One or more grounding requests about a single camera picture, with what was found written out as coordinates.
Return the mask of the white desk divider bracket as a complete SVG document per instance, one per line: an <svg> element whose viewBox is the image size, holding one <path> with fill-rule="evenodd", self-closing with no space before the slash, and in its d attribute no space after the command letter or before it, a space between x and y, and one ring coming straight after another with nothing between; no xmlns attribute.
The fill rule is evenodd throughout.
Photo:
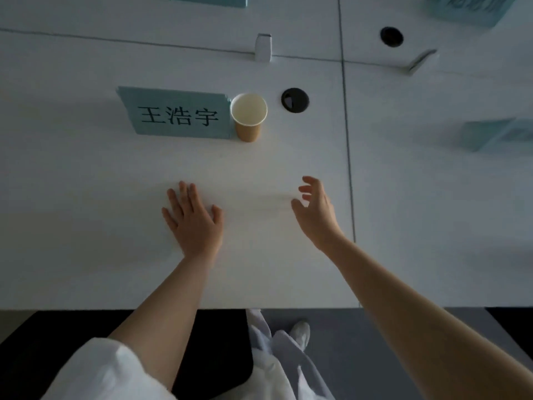
<svg viewBox="0 0 533 400"><path fill-rule="evenodd" d="M270 63L272 59L272 36L269 33L259 33L255 41L255 61Z"/></svg>
<svg viewBox="0 0 533 400"><path fill-rule="evenodd" d="M437 49L428 49L418 55L406 69L409 76L421 76L436 71L439 62L439 51Z"/></svg>

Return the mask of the person's left forearm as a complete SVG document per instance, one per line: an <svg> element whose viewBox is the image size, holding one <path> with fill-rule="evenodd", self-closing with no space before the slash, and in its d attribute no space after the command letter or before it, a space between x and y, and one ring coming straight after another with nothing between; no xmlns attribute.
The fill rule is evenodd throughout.
<svg viewBox="0 0 533 400"><path fill-rule="evenodd" d="M109 336L171 391L217 253L186 255L177 268Z"/></svg>

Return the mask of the brown paper cup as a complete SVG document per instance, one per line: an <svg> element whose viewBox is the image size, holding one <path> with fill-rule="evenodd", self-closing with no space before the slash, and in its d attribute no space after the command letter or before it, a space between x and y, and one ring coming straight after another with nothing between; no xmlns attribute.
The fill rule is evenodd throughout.
<svg viewBox="0 0 533 400"><path fill-rule="evenodd" d="M252 143L261 134L262 124L268 115L268 105L259 94L241 93L232 99L230 115L238 139Z"/></svg>

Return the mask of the teal name card, black characters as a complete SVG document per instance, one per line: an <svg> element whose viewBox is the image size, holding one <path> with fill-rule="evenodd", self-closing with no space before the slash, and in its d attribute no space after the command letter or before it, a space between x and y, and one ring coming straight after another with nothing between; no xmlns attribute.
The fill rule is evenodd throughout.
<svg viewBox="0 0 533 400"><path fill-rule="evenodd" d="M136 134L230 140L230 99L225 94L119 86Z"/></svg>

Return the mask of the white shoe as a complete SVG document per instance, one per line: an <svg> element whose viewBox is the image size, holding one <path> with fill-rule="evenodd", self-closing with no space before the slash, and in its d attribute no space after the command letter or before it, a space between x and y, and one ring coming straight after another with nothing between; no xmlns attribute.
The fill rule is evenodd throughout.
<svg viewBox="0 0 533 400"><path fill-rule="evenodd" d="M300 350L305 351L310 341L311 329L307 321L297 322L289 332L292 340L297 344Z"/></svg>

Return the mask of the person's right forearm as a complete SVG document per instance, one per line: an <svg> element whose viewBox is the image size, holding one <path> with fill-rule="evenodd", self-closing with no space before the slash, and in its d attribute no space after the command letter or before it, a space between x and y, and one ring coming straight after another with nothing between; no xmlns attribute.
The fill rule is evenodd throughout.
<svg viewBox="0 0 533 400"><path fill-rule="evenodd" d="M313 239L425 400L533 400L533 372L336 233Z"/></svg>

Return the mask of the white trousers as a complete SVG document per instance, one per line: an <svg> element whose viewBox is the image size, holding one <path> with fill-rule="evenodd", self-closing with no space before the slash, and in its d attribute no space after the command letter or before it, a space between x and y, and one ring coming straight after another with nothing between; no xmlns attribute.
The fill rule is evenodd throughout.
<svg viewBox="0 0 533 400"><path fill-rule="evenodd" d="M315 364L289 332L272 333L261 310L246 310L253 371L241 400L335 400Z"/></svg>

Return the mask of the person's left hand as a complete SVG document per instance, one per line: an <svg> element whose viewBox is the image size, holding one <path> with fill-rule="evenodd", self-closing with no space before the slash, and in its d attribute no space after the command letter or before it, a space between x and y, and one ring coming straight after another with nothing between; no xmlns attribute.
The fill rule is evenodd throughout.
<svg viewBox="0 0 533 400"><path fill-rule="evenodd" d="M184 257L202 258L213 262L222 246L223 230L215 226L212 210L204 205L196 185L193 213L182 213L179 204L179 183L177 190L172 188L167 190L167 198L170 204L170 209L167 209L178 222L178 231L173 236Z"/></svg>

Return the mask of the white shirt sleeve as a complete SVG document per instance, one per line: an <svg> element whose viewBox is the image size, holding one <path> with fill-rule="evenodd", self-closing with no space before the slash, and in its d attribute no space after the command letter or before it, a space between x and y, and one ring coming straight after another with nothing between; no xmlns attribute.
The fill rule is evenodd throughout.
<svg viewBox="0 0 533 400"><path fill-rule="evenodd" d="M59 370L41 400L177 400L123 343L92 338Z"/></svg>

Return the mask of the person's right hand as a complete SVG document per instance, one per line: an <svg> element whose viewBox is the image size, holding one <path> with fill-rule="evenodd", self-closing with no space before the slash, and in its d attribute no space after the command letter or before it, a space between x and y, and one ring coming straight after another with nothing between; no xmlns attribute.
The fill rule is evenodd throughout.
<svg viewBox="0 0 533 400"><path fill-rule="evenodd" d="M310 219L308 224L298 225L314 246L324 251L332 241L344 234L322 181L308 175L303 176L302 181L304 184L298 188L302 197L298 200L309 208Z"/></svg>

